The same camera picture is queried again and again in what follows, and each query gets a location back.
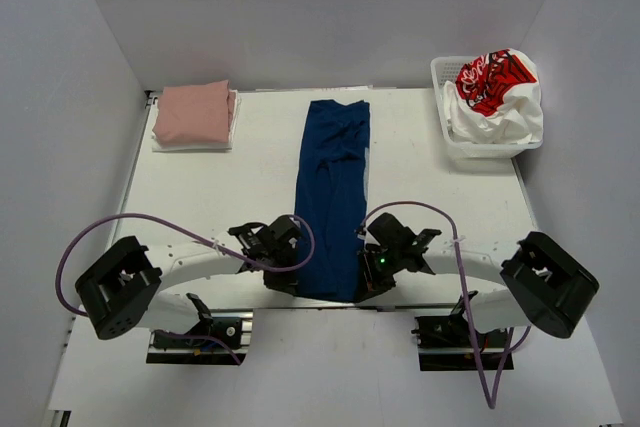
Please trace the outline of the blue t shirt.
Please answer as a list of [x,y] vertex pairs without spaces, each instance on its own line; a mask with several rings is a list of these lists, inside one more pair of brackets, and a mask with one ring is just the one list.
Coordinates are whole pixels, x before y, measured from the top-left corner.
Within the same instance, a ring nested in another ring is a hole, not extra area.
[[294,214],[311,227],[311,260],[295,271],[301,297],[351,303],[359,283],[356,230],[367,213],[370,104],[310,103],[299,152]]

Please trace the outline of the white red print t shirt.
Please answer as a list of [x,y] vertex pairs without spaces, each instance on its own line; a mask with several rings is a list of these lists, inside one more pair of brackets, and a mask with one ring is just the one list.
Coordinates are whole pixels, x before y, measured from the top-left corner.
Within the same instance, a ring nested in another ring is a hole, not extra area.
[[529,147],[543,140],[537,67],[516,49],[463,63],[440,97],[445,129],[455,143]]

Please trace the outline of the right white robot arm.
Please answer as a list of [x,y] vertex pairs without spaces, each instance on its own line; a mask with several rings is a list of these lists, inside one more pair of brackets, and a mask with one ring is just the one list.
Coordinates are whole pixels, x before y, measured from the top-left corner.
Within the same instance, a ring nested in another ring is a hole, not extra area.
[[358,254],[358,301],[391,290],[403,271],[494,284],[489,293],[462,294],[450,313],[452,335],[466,346],[511,327],[534,326],[567,339],[600,288],[594,275],[543,232],[529,232],[513,252],[499,245],[486,252],[465,250],[459,239],[438,241],[438,229],[414,233],[390,213],[363,222],[357,232],[373,238]]

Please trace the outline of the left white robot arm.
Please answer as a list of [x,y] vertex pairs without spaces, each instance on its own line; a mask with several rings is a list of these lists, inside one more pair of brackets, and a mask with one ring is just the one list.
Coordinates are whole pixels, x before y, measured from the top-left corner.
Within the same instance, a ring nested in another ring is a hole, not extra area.
[[262,271],[288,274],[308,264],[315,251],[311,227],[294,214],[269,225],[247,223],[227,234],[240,252],[164,219],[130,213],[190,238],[184,244],[147,247],[134,236],[117,240],[75,282],[75,290],[100,340],[111,340],[135,327],[161,330],[199,346],[211,334],[209,312],[193,294],[168,294],[172,287],[213,276]]

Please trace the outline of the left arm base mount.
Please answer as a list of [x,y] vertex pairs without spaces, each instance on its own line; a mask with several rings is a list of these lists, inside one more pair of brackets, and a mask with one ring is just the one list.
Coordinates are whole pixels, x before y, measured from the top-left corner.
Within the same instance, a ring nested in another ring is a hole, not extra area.
[[146,354],[151,365],[239,366],[248,353],[253,314],[212,312],[187,339],[152,334]]

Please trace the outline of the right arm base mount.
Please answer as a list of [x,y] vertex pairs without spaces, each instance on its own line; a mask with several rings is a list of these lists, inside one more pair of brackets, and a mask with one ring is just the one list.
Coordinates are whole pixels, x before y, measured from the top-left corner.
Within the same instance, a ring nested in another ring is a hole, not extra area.
[[[476,370],[468,329],[457,325],[448,315],[416,317],[411,334],[417,341],[421,372]],[[477,341],[483,368],[496,371],[506,347],[507,331],[478,334]]]

